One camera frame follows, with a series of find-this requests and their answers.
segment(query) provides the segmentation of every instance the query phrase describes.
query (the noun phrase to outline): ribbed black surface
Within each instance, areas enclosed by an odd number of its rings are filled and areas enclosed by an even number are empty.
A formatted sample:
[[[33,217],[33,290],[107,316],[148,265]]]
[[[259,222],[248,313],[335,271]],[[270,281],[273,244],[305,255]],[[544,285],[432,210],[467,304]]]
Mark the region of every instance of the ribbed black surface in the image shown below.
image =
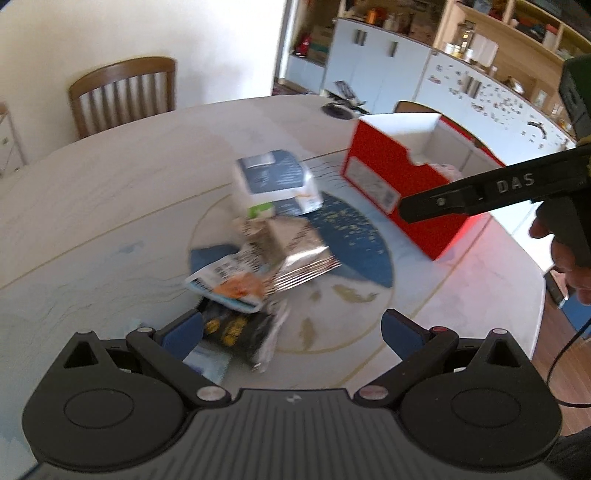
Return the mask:
[[[42,465],[27,480],[91,475]],[[238,402],[200,412],[169,451],[105,480],[557,480],[543,465],[491,475],[427,456],[389,411],[355,405],[345,390],[245,390]]]

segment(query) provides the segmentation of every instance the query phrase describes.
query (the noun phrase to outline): marble table top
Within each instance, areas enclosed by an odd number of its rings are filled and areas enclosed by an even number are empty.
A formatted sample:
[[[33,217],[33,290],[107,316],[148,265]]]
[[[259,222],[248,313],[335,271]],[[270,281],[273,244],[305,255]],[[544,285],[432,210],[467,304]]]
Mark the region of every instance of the marble table top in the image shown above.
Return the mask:
[[[350,241],[335,252],[347,269],[287,293],[291,313],[268,371],[233,361],[227,389],[355,391],[400,361],[380,335],[389,307],[467,337],[507,328],[532,355],[545,288],[535,262],[488,214],[430,261],[340,178],[356,121],[322,114],[324,101],[280,96],[172,112],[93,135],[0,181],[0,479],[34,463],[22,408],[75,331],[120,338],[194,307],[198,298],[182,286],[190,251],[241,241],[230,226],[230,162],[274,148],[306,160],[317,177],[325,196],[317,221],[355,228],[341,232]]]

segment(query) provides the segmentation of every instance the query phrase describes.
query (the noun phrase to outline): white wall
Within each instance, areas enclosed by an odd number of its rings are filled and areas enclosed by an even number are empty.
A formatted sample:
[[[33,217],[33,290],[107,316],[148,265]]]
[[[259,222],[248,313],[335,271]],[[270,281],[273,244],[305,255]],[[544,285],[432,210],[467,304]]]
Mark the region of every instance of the white wall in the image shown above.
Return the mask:
[[[270,95],[285,0],[11,0],[0,101],[31,163],[77,140],[68,87],[136,56],[177,65],[177,108]]]

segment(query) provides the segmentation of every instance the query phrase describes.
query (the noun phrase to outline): black snack bag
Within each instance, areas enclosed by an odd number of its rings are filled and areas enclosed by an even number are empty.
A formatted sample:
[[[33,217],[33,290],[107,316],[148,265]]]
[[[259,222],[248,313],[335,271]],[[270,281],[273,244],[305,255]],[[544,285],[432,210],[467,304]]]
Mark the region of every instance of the black snack bag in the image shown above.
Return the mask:
[[[257,366],[256,354],[273,327],[275,315],[266,312],[235,312],[214,301],[200,306],[203,338]]]

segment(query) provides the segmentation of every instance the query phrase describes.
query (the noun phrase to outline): red box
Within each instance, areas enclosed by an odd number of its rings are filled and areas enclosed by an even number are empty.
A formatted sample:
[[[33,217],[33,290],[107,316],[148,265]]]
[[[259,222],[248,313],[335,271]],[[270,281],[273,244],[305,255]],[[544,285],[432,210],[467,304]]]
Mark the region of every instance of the red box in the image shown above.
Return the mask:
[[[474,137],[437,113],[387,113],[361,117],[342,175],[381,209],[435,260],[478,217],[446,215],[407,223],[400,218],[400,198],[461,177],[504,167]]]

